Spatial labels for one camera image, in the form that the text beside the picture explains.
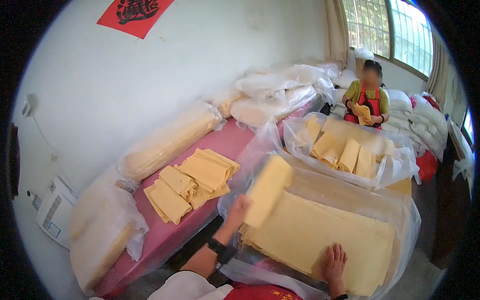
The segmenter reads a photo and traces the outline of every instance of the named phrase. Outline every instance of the red apron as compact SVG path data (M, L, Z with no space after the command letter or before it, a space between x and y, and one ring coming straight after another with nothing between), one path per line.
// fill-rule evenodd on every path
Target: red apron
M234 282L233 290L224 300L302 300L294 292L274 285L250 286Z
M365 88L362 86L358 104L367 106L370 109L370 115L376 117L380 116L380 99L378 97L378 89L375 91L375 99L369 99L365 93ZM347 108L345 111L343 120L357 124L359 123L359 117L355 116L352 110L349 108ZM372 127L382 129L382 126L379 123L375 123L372 125Z

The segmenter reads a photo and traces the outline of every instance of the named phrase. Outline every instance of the white appliance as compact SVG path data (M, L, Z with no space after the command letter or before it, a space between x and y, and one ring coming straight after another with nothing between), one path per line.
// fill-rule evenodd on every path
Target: white appliance
M36 215L40 228L60 245L70 249L70 216L78 196L59 177L53 179Z

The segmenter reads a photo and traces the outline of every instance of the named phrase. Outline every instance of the hand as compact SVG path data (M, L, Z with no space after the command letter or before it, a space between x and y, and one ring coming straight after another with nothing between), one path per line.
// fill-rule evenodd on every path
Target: hand
M382 122L382 117L377 117L377 116L370 116L370 120L367 120L365 118L362 118L365 124L372 126L376 123L381 123Z
M333 244L325 250L320 261L321 274L325 281L330 284L342 282L343 270L347 263L347 253L343 251L342 245Z
M250 205L250 199L243 194L235 198L233 204L228 209L228 215L224 226L233 231L237 231L245 221Z

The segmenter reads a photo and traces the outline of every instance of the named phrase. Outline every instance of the white wall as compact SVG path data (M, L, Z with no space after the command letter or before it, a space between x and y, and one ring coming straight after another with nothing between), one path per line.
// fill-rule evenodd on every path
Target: white wall
M424 90L426 82L421 78L386 60L375 58L375 61L382 65L383 83L387 88L404 91L407 94L410 92L420 93ZM354 71L356 69L355 52L353 50L350 50L347 68Z
M458 127L461 127L465 112L467 111L467 101L463 90L460 92L460 97L458 97L456 91L452 91L453 82L456 77L456 71L452 65L450 65L449 67L450 70L448 72L447 78L444 113L449 114L455 124L457 124Z
M71 2L24 74L17 101L21 106L27 94L36 94L34 117L48 143L17 107L16 214L23 228L37 226L27 189L43 197L62 175L81 192L134 140L175 118L201 93L231 84L250 67L324 57L324 11L316 0L175 0L144 40L96 24L111 3ZM52 153L65 174L51 162ZM67 252L37 232L24 235L27 251L48 288L66 299L72 283ZM44 250L58 260L46 259Z

